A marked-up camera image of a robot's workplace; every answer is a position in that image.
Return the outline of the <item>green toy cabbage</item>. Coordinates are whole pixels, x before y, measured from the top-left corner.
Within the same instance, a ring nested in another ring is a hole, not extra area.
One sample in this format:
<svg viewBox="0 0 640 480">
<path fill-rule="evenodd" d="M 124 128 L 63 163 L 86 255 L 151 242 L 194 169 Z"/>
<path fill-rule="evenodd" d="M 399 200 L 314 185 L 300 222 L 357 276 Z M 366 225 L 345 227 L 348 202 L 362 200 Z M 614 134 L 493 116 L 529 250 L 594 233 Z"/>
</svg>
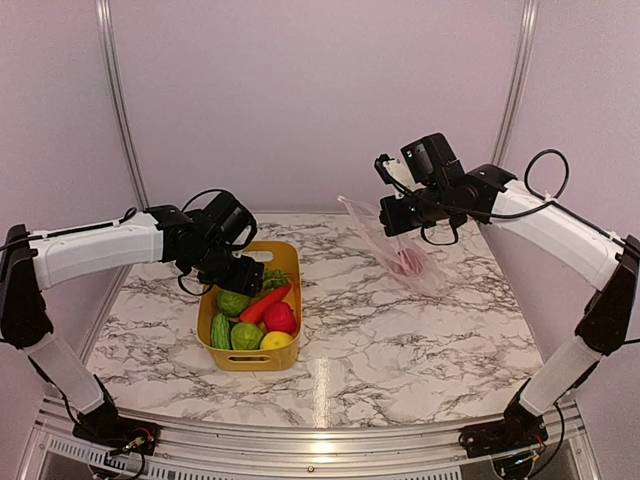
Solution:
<svg viewBox="0 0 640 480">
<path fill-rule="evenodd" d="M 238 318 L 250 302 L 250 297 L 227 290 L 220 290 L 216 297 L 219 311 L 230 318 Z"/>
</svg>

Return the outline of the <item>clear zip top bag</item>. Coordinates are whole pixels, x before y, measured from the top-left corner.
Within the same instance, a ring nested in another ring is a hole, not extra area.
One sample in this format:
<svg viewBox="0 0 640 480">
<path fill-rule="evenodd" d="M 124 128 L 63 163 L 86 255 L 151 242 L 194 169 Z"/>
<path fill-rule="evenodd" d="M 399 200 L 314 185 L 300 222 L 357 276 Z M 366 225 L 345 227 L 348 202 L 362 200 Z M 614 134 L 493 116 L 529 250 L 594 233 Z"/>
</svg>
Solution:
<svg viewBox="0 0 640 480">
<path fill-rule="evenodd" d="M 364 241 L 370 253 L 383 269 L 398 283 L 424 296 L 441 296 L 447 291 L 447 283 L 441 269 L 418 243 L 411 238 L 387 237 L 378 219 L 379 210 L 366 202 L 347 199 L 340 195 L 337 200 L 345 207 L 355 230 Z M 428 257 L 429 270 L 419 277 L 402 277 L 391 270 L 397 252 L 404 248 L 421 249 Z"/>
</svg>

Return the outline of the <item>red toy apple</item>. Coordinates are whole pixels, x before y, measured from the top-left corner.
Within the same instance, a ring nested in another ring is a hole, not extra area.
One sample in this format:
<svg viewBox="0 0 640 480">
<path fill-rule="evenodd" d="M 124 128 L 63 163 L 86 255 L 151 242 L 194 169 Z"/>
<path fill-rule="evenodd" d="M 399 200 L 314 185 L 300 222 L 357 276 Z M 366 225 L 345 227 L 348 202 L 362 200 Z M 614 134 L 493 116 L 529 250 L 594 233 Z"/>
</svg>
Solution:
<svg viewBox="0 0 640 480">
<path fill-rule="evenodd" d="M 297 320 L 289 304 L 276 302 L 269 306 L 262 317 L 269 332 L 278 331 L 293 334 L 297 329 Z"/>
</svg>

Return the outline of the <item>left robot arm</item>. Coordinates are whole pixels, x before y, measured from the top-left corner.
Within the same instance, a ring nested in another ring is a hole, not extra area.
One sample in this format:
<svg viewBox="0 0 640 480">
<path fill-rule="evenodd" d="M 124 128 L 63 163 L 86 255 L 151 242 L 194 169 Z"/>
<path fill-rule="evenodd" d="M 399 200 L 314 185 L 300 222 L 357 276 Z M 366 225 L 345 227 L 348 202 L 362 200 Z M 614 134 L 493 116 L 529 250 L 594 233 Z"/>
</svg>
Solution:
<svg viewBox="0 0 640 480">
<path fill-rule="evenodd" d="M 73 349 L 55 333 L 43 291 L 122 266 L 172 263 L 182 277 L 244 296 L 262 288 L 264 266 L 243 251 L 257 233 L 253 215 L 221 193 L 204 209 L 150 207 L 121 219 L 56 231 L 13 226 L 1 248 L 1 340 L 21 350 L 84 417 L 106 445 L 126 423 Z"/>
</svg>

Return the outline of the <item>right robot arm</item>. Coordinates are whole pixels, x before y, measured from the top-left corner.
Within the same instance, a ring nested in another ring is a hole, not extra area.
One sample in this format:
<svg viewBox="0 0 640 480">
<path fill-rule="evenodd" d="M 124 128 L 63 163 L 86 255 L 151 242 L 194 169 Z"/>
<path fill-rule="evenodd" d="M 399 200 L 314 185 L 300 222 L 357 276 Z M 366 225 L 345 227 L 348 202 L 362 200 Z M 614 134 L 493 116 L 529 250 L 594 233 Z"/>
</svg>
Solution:
<svg viewBox="0 0 640 480">
<path fill-rule="evenodd" d="M 524 238 L 582 276 L 595 290 L 566 340 L 514 396 L 495 430 L 506 448 L 534 431 L 534 419 L 567 391 L 580 385 L 600 360 L 627 344 L 639 275 L 639 243 L 600 230 L 569 213 L 554 198 L 530 191 L 524 182 L 495 165 L 466 172 L 457 161 L 413 174 L 420 188 L 398 179 L 410 168 L 383 155 L 374 167 L 395 188 L 380 202 L 387 236 L 426 230 L 441 220 L 451 227 L 472 218 Z"/>
</svg>

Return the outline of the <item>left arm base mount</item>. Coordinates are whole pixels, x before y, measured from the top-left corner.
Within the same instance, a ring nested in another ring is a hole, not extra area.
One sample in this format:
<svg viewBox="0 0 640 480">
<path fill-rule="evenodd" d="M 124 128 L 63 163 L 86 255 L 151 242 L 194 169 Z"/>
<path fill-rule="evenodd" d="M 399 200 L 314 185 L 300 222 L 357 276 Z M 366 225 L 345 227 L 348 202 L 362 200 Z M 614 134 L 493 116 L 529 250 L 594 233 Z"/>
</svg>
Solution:
<svg viewBox="0 0 640 480">
<path fill-rule="evenodd" d="M 109 399 L 87 414 L 78 413 L 73 429 L 75 437 L 109 447 L 114 455 L 136 452 L 150 456 L 160 432 L 156 423 L 121 416 Z"/>
</svg>

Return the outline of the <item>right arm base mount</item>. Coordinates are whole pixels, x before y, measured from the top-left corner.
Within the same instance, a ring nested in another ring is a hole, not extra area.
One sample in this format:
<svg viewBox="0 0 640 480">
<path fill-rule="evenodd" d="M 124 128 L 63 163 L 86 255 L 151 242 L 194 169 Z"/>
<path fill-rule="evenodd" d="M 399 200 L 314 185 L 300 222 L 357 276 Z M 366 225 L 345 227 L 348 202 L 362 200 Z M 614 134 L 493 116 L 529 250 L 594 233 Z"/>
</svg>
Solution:
<svg viewBox="0 0 640 480">
<path fill-rule="evenodd" d="M 501 419 L 463 427 L 458 443 L 465 449 L 468 458 L 476 458 L 542 445 L 547 439 L 543 417 L 526 410 L 517 393 Z"/>
</svg>

